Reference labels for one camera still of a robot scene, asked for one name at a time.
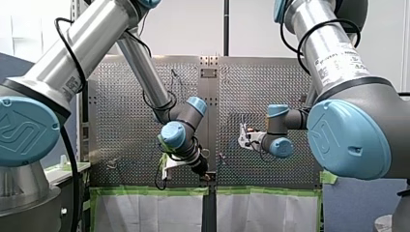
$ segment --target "blue end cap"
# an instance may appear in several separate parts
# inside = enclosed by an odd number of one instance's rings
[[[54,112],[27,98],[0,98],[0,166],[27,165],[45,157],[60,136]]]
[[[285,0],[276,0],[274,8],[274,21],[276,23],[282,23],[283,14],[285,10]]]
[[[198,112],[200,114],[202,114],[202,116],[205,115],[206,112],[206,102],[198,97],[190,97],[187,102],[192,105],[195,109],[198,110]]]
[[[341,177],[374,180],[386,175],[391,152],[374,120],[347,101],[318,103],[307,119],[308,142],[320,165]]]
[[[170,122],[161,130],[163,142],[170,148],[178,149],[185,141],[185,128],[178,122]]]
[[[271,143],[269,153],[277,158],[288,158],[293,154],[293,143],[285,137],[277,138]]]
[[[268,106],[268,117],[274,118],[289,112],[287,104],[270,104]]]
[[[138,2],[148,9],[154,9],[161,2],[161,0],[138,0]]]

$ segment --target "white wall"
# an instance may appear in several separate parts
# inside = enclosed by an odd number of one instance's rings
[[[398,91],[410,88],[409,1],[370,0],[359,47],[371,72],[389,78]],[[280,40],[273,5],[231,1],[231,56],[295,57]],[[33,62],[58,39],[54,18],[70,17],[70,0],[0,0],[0,6],[0,52]],[[295,36],[286,38],[297,45]],[[157,55],[222,54],[223,1],[164,0],[149,13],[142,39]]]
[[[58,39],[56,17],[70,18],[70,0],[0,0],[0,52],[36,62]],[[61,29],[69,27],[61,23]]]
[[[364,62],[375,75],[392,81],[398,91],[403,77],[407,0],[369,0],[368,18],[359,47]],[[273,0],[231,1],[231,55],[295,57],[279,36],[273,22]],[[286,39],[297,47],[296,37]]]
[[[157,55],[223,54],[222,0],[163,0],[142,39]]]

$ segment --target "gray cylinder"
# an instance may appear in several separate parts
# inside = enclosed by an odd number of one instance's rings
[[[0,212],[2,232],[59,232],[61,227],[60,189],[54,187],[46,199],[24,208]]]

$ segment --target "black cable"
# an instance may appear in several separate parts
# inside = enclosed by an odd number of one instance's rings
[[[350,21],[350,20],[347,20],[347,19],[344,19],[344,18],[336,18],[336,19],[332,19],[332,20],[329,20],[329,21],[324,21],[324,22],[321,22],[321,23],[315,25],[314,27],[310,28],[310,30],[308,30],[308,31],[304,34],[304,36],[301,38],[301,40],[300,40],[300,42],[299,42],[299,45],[298,45],[298,50],[297,50],[298,62],[299,62],[299,64],[301,65],[302,69],[304,69],[304,71],[305,71],[307,74],[310,74],[310,71],[309,71],[308,68],[305,66],[304,62],[302,61],[302,47],[303,47],[305,41],[306,41],[306,40],[308,39],[308,37],[309,37],[313,32],[315,32],[316,30],[318,30],[318,29],[320,29],[320,28],[322,28],[322,27],[324,27],[324,26],[327,26],[327,25],[329,25],[329,24],[331,24],[331,23],[335,23],[335,22],[343,22],[343,23],[346,23],[346,24],[350,25],[350,26],[356,31],[356,34],[357,34],[357,36],[358,36],[358,37],[357,37],[357,40],[356,40],[355,47],[357,47],[357,46],[360,44],[360,41],[361,41],[361,38],[362,38],[362,34],[361,34],[361,32],[360,32],[360,28],[356,25],[356,23],[354,23],[354,22],[352,22],[352,21]]]
[[[174,93],[170,92],[170,91],[168,91],[168,93],[174,98],[174,101],[171,100],[172,104],[167,108],[159,108],[159,107],[154,107],[154,106],[152,106],[151,104],[148,103],[147,98],[145,97],[145,91],[142,90],[142,99],[144,100],[145,104],[154,111],[155,115],[157,116],[158,121],[160,121],[160,123],[163,124],[163,125],[165,124],[165,122],[160,120],[160,117],[158,117],[156,111],[162,111],[162,112],[168,111],[168,122],[170,122],[171,121],[171,109],[173,107],[175,107],[175,105],[177,104],[177,96]]]
[[[79,64],[79,61],[78,61],[78,59],[76,58],[76,56],[75,56],[75,54],[74,54],[74,52],[73,52],[73,50],[72,50],[70,44],[67,42],[66,38],[64,38],[64,35],[63,35],[63,33],[61,32],[60,23],[59,23],[60,21],[69,22],[70,24],[73,24],[73,21],[71,21],[71,20],[69,20],[69,19],[66,19],[66,18],[63,18],[63,17],[57,17],[57,18],[54,20],[54,25],[55,25],[55,29],[57,30],[58,35],[60,36],[61,41],[63,41],[64,46],[65,46],[66,49],[69,51],[69,53],[70,53],[70,55],[72,56],[72,59],[73,59],[73,61],[74,61],[74,63],[75,63],[75,67],[76,67],[76,69],[77,69],[77,71],[78,71],[78,74],[79,74],[79,79],[81,80],[81,88],[78,90],[77,93],[81,93],[81,91],[82,91],[82,90],[84,89],[84,87],[85,87],[85,84],[86,84],[86,82],[87,82],[87,79],[86,79],[86,77],[85,77],[84,70],[81,68],[81,65]]]
[[[147,14],[145,14],[145,16],[144,16],[144,19],[142,19],[142,26],[141,26],[141,31],[139,32],[139,37],[141,37],[142,32],[144,32],[145,21],[147,20],[148,13],[149,13],[149,12],[147,12]]]
[[[284,16],[285,16],[285,13],[283,13],[282,22],[280,23],[280,38],[283,41],[283,43],[287,46],[287,48],[289,48],[291,51],[293,51],[295,53],[298,53],[299,51],[295,47],[291,46],[287,42],[286,38],[284,37]]]
[[[158,182],[157,182],[158,175],[160,174],[162,163],[163,163],[163,159],[161,159],[160,164],[158,164],[157,173],[155,174],[155,181],[154,181],[155,187],[157,187],[157,189],[159,189],[159,190],[165,190],[166,189],[166,178],[165,178],[165,180],[163,180],[162,187],[160,187],[158,185]]]
[[[69,156],[73,173],[73,220],[71,231],[76,232],[79,220],[79,205],[81,204],[81,202],[79,202],[79,174],[72,143],[70,142],[69,135],[67,134],[66,128],[64,126],[61,128],[61,136],[63,137],[64,145],[67,149],[67,155]]]
[[[133,35],[129,30],[127,30],[126,32],[127,32],[127,34],[129,34],[129,36],[130,36],[133,40],[137,41],[139,44],[143,45],[143,46],[147,49],[148,54],[150,55],[151,58],[153,57],[153,55],[152,55],[152,53],[151,53],[151,48],[150,48],[145,42],[143,42],[141,39],[137,38],[137,37],[136,37],[135,35]]]

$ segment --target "perforated metal panel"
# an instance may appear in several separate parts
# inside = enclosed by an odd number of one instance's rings
[[[196,95],[198,65],[198,57],[156,59],[159,75],[178,102]],[[107,57],[89,84],[92,185],[152,186],[161,157],[155,139],[161,126],[144,103],[131,68],[122,57]],[[188,167],[172,176],[172,187],[198,185]]]
[[[218,76],[208,79],[201,76],[207,60],[200,57],[162,57],[155,61],[166,87],[179,102],[197,94],[207,101],[208,112],[198,137],[206,137],[204,144],[211,153],[224,157],[217,161],[218,184],[317,188],[320,167],[309,151],[304,131],[290,132],[295,155],[272,163],[262,161],[256,152],[241,149],[237,141],[242,118],[250,127],[265,130],[268,104],[302,106],[300,98],[308,91],[309,77],[296,60],[213,59],[214,64],[207,65],[217,70]],[[89,84],[92,185],[152,186],[161,156],[155,141],[161,126],[143,102],[142,89],[130,67],[122,57],[105,58]],[[272,160],[269,155],[263,158]],[[188,167],[178,168],[172,177],[171,187],[198,185]]]
[[[240,123],[266,131],[265,117],[271,103],[302,106],[309,77],[294,59],[220,58],[220,126],[217,133],[219,185],[268,186],[314,189],[319,185],[320,167],[310,153],[305,131],[291,131],[295,154],[273,159],[241,149]]]

